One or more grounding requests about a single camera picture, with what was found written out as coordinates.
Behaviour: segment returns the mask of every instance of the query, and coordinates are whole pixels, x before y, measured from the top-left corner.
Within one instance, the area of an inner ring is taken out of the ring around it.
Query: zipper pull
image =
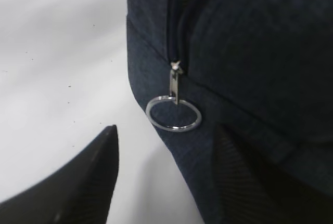
[[[179,85],[179,75],[182,75],[184,71],[180,67],[180,61],[171,62],[171,71],[170,71],[170,97],[174,97],[173,101],[176,105],[179,104],[179,94],[178,94],[178,85]]]

